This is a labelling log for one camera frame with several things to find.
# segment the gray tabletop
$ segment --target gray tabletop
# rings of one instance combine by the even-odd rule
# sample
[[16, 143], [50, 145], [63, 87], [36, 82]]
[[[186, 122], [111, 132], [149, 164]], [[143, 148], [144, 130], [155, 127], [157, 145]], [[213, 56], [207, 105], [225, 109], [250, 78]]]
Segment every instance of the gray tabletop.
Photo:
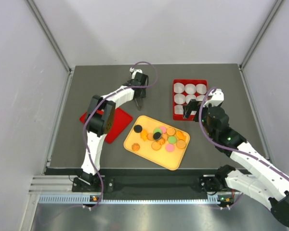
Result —
[[[83, 125], [79, 117], [88, 109], [93, 95], [108, 94], [129, 78], [129, 65], [76, 66], [67, 97], [51, 167], [81, 167], [85, 155], [82, 139]], [[152, 83], [155, 78], [150, 66], [140, 68], [149, 75]], [[193, 121], [172, 119], [172, 82], [177, 78], [206, 79], [210, 87], [223, 90], [223, 109], [230, 117], [230, 126], [240, 132], [259, 153], [264, 154], [255, 120], [236, 64], [163, 64], [156, 65], [159, 80], [147, 89], [147, 98], [141, 111], [135, 102], [121, 106], [133, 116], [133, 121], [112, 144], [104, 143], [101, 154], [101, 168], [162, 168], [139, 157], [123, 147], [123, 142], [135, 120], [146, 115], [189, 133], [189, 143], [180, 168], [219, 168], [225, 164], [240, 167], [223, 153], [220, 153], [202, 135], [199, 124]]]

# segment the metal frame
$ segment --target metal frame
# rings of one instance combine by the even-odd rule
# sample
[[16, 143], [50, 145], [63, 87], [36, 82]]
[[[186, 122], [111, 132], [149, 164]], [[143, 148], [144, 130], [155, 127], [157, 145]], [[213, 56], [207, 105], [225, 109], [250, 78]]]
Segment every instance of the metal frame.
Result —
[[[55, 41], [55, 39], [54, 39], [52, 33], [50, 32], [47, 24], [45, 23], [43, 17], [41, 16], [41, 14], [38, 10], [38, 7], [36, 6], [34, 0], [25, 0], [25, 1], [28, 4], [31, 11], [33, 12], [37, 22], [41, 26], [41, 29], [43, 30], [45, 36], [49, 40], [51, 46], [53, 47], [55, 53], [57, 54], [58, 58], [60, 59], [62, 65], [64, 66], [64, 68], [68, 72], [68, 77], [67, 77], [67, 80], [66, 80], [66, 83], [64, 86], [64, 91], [62, 94], [61, 102], [60, 102], [60, 105], [59, 105], [59, 108], [57, 111], [57, 115], [56, 115], [56, 121], [55, 121], [55, 124], [53, 127], [53, 133], [52, 133], [50, 144], [49, 144], [49, 147], [47, 150], [47, 159], [46, 159], [46, 162], [44, 165], [44, 170], [45, 170], [46, 166], [51, 161], [51, 155], [53, 152], [56, 136], [58, 133], [58, 128], [59, 128], [59, 125], [61, 122], [62, 113], [63, 113], [64, 107], [65, 107], [67, 95], [68, 95], [71, 81], [73, 78], [73, 70], [70, 68], [68, 62], [66, 61], [64, 55], [62, 54], [57, 42]], [[271, 9], [271, 11], [270, 11], [270, 13], [269, 13], [269, 15], [265, 21], [265, 23], [261, 27], [259, 33], [257, 34], [255, 40], [253, 41], [247, 54], [245, 55], [245, 57], [242, 61], [242, 64], [238, 65], [238, 68], [239, 68], [240, 73], [241, 73], [242, 81], [244, 83], [245, 90], [247, 92], [247, 96], [248, 96], [248, 99], [249, 99], [249, 102], [251, 105], [252, 113], [253, 113], [255, 121], [256, 121], [257, 129], [259, 131], [260, 138], [261, 138], [262, 144], [264, 146], [264, 151], [265, 151], [265, 154], [267, 156], [270, 156], [270, 149], [267, 145], [267, 139], [266, 139], [265, 133], [263, 131], [263, 127], [260, 123], [258, 111], [257, 111], [257, 108], [256, 108], [255, 103], [254, 103], [254, 98], [252, 96], [249, 83], [248, 83], [246, 76], [245, 76], [245, 73], [244, 73], [244, 67], [246, 66], [247, 62], [251, 58], [255, 49], [259, 45], [261, 38], [263, 37], [263, 35], [267, 31], [269, 25], [271, 24], [272, 20], [274, 19], [277, 11], [282, 6], [283, 2], [284, 2], [284, 0], [276, 0], [273, 8]], [[86, 196], [84, 196], [85, 193], [76, 193], [76, 192], [72, 193], [71, 188], [72, 188], [72, 182], [69, 180], [68, 176], [35, 176], [32, 180], [32, 184], [31, 184], [31, 187], [30, 187], [30, 190], [28, 193], [26, 210], [24, 212], [24, 216], [23, 216], [19, 230], [20, 231], [31, 230], [33, 218], [35, 215], [35, 211], [37, 209], [37, 203], [39, 202], [41, 196], [44, 196], [44, 195], [53, 196], [55, 194], [56, 196], [61, 195], [64, 198], [68, 198], [71, 195], [73, 195], [75, 197], [81, 197], [81, 198], [86, 197]]]
[[255, 49], [259, 45], [259, 42], [261, 41], [262, 37], [264, 36], [265, 32], [267, 31], [269, 25], [271, 24], [272, 20], [274, 19], [275, 15], [277, 14], [278, 10], [280, 9], [280, 7], [284, 3], [284, 1], [285, 0], [276, 0], [274, 6], [270, 10], [270, 13], [269, 13], [269, 15], [266, 18], [263, 26], [261, 27], [260, 31], [258, 32], [255, 40], [251, 44], [251, 46], [249, 48], [249, 51], [246, 53], [246, 55], [245, 55], [245, 57], [244, 57], [244, 59], [242, 61], [242, 64], [240, 65], [241, 68], [244, 68], [246, 66], [247, 62], [249, 61], [249, 59], [251, 58], [251, 56], [254, 53]]
[[45, 20], [43, 19], [42, 15], [40, 14], [39, 9], [36, 6], [35, 2], [33, 0], [25, 0], [25, 1], [28, 4], [28, 7], [33, 12], [38, 24], [41, 26], [41, 29], [45, 33], [46, 38], [48, 39], [48, 41], [50, 42], [51, 46], [53, 47], [54, 52], [57, 54], [58, 58], [62, 62], [62, 65], [64, 66], [66, 71], [70, 73], [72, 69], [68, 65], [65, 57], [63, 56], [63, 54], [62, 54], [62, 52], [61, 52], [56, 40], [54, 39], [52, 33], [50, 32], [50, 30], [49, 30], [49, 28], [47, 26], [47, 24], [45, 23]]

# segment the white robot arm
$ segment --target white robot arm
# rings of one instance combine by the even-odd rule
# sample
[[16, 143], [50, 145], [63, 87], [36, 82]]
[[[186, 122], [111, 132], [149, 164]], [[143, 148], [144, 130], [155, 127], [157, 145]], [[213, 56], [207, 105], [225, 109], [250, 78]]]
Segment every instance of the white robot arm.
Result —
[[91, 159], [96, 166], [96, 169], [100, 169], [102, 146], [107, 133], [112, 127], [114, 110], [128, 101], [138, 100], [145, 97], [145, 88], [134, 89], [132, 86], [144, 86], [148, 80], [148, 76], [144, 75], [142, 70], [130, 69], [130, 72], [131, 80], [129, 80], [126, 84], [122, 85], [119, 89], [109, 93], [108, 95], [103, 95], [101, 97], [95, 95], [91, 100], [86, 120], [98, 103], [102, 99], [107, 98], [107, 101], [105, 101], [100, 108], [100, 113], [103, 115], [95, 113], [87, 126], [87, 145], [90, 153], [88, 152], [88, 149], [86, 149], [85, 159], [81, 168], [88, 174], [96, 174], [96, 171], [90, 162], [89, 155], [91, 155]]
[[215, 174], [217, 188], [243, 192], [264, 205], [280, 223], [289, 227], [289, 176], [263, 158], [243, 136], [229, 127], [229, 117], [221, 108], [222, 102], [222, 91], [212, 90], [203, 104], [201, 121], [201, 102], [191, 100], [184, 106], [184, 117], [188, 118], [191, 111], [197, 111], [194, 120], [202, 123], [216, 148], [255, 177], [248, 177], [226, 165]]

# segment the food item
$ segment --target food item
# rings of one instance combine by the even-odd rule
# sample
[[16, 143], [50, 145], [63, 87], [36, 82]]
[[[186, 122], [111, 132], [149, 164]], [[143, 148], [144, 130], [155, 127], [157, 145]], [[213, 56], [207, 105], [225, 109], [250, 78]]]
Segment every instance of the food item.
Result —
[[183, 106], [182, 105], [175, 105], [174, 113], [177, 115], [183, 115]]
[[165, 140], [164, 138], [160, 138], [160, 139], [158, 140], [158, 143], [159, 143], [160, 145], [163, 145], [165, 142], [166, 142], [166, 140]]
[[182, 93], [184, 91], [184, 84], [183, 83], [175, 83], [173, 85], [173, 91], [175, 93]]
[[186, 141], [186, 136], [183, 134], [183, 132], [177, 131], [175, 134], [176, 134], [176, 136], [178, 137], [179, 140]]
[[173, 135], [175, 134], [175, 129], [174, 129], [174, 128], [171, 128], [171, 127], [168, 128], [168, 129], [167, 129], [167, 134], [170, 135], [170, 136], [173, 136]]
[[171, 153], [171, 152], [174, 151], [174, 145], [169, 143], [169, 144], [166, 145], [165, 149], [166, 149], [167, 152]]
[[155, 151], [161, 148], [161, 145], [158, 142], [153, 142], [151, 146], [152, 146], [152, 149]]
[[204, 84], [197, 84], [196, 91], [201, 95], [205, 95], [207, 93], [207, 86]]
[[168, 135], [166, 133], [162, 134], [162, 138], [164, 138], [166, 141], [168, 140]]
[[184, 149], [184, 148], [186, 147], [185, 141], [179, 140], [179, 141], [177, 142], [177, 147], [180, 148], [180, 149]]
[[160, 126], [159, 128], [161, 129], [162, 134], [166, 133], [166, 131], [167, 131], [167, 128], [166, 128], [166, 127]]
[[143, 127], [141, 125], [135, 125], [134, 126], [134, 131], [136, 133], [140, 133], [143, 130]]
[[176, 94], [175, 96], [174, 96], [174, 102], [176, 103], [176, 104], [183, 104], [183, 103], [185, 103], [185, 95], [183, 95], [183, 94]]
[[153, 133], [149, 133], [146, 137], [147, 137], [148, 140], [150, 140], [150, 141], [153, 141], [153, 140], [154, 140], [154, 138], [153, 138]]
[[174, 136], [169, 136], [168, 142], [169, 143], [176, 143], [177, 142], [177, 138], [175, 138]]
[[194, 84], [186, 84], [185, 85], [185, 92], [189, 95], [193, 95], [196, 93], [196, 86]]
[[195, 100], [196, 96], [195, 95], [187, 95], [185, 98], [186, 103], [189, 103], [191, 100]]
[[140, 145], [137, 144], [137, 143], [135, 143], [135, 144], [133, 144], [133, 145], [131, 146], [131, 149], [136, 152], [136, 151], [138, 151], [138, 150], [140, 149]]
[[157, 133], [157, 132], [162, 133], [162, 129], [160, 129], [160, 128], [154, 129], [153, 133], [155, 134], [155, 133]]
[[147, 130], [143, 129], [140, 133], [140, 138], [143, 139], [144, 141], [146, 141], [148, 139], [147, 135], [148, 135]]
[[162, 138], [162, 133], [160, 133], [160, 132], [154, 133], [153, 138], [154, 138], [156, 141], [158, 141], [160, 138]]

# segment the plastic tray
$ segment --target plastic tray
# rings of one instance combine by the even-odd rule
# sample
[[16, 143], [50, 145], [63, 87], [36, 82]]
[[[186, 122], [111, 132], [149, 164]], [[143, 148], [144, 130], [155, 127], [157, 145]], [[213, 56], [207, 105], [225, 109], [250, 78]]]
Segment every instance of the plastic tray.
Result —
[[[135, 125], [141, 125], [143, 129], [147, 130], [148, 133], [153, 133], [155, 128], [159, 128], [160, 126], [164, 126], [166, 128], [172, 127], [162, 122], [159, 122], [155, 119], [152, 119], [147, 116], [140, 116], [137, 118]], [[139, 155], [147, 160], [150, 160], [158, 165], [161, 165], [169, 170], [176, 170], [182, 161], [184, 153], [187, 149], [188, 143], [190, 141], [190, 136], [187, 132], [184, 132], [180, 129], [174, 128], [177, 131], [181, 131], [186, 136], [186, 147], [184, 149], [179, 149], [176, 144], [174, 144], [174, 151], [168, 152], [165, 147], [168, 144], [168, 141], [162, 145], [161, 149], [155, 151], [152, 149], [151, 145], [154, 141], [146, 140], [144, 141], [140, 136], [140, 133], [136, 133], [134, 129], [131, 129], [126, 140], [124, 141], [124, 148], [136, 155]], [[138, 151], [133, 151], [131, 146], [137, 143], [140, 145], [140, 149]]]
[[197, 85], [197, 84], [204, 84], [206, 85], [207, 87], [207, 91], [208, 91], [208, 83], [206, 80], [203, 80], [203, 79], [175, 79], [173, 81], [173, 84], [172, 84], [172, 118], [174, 120], [186, 120], [186, 121], [191, 121], [194, 119], [195, 115], [190, 115], [190, 117], [188, 119], [183, 119], [183, 115], [177, 115], [174, 113], [174, 107], [175, 105], [177, 105], [175, 102], [174, 102], [174, 96], [176, 93], [174, 93], [174, 84], [175, 83], [182, 83], [184, 85], [186, 84], [194, 84], [194, 85]]

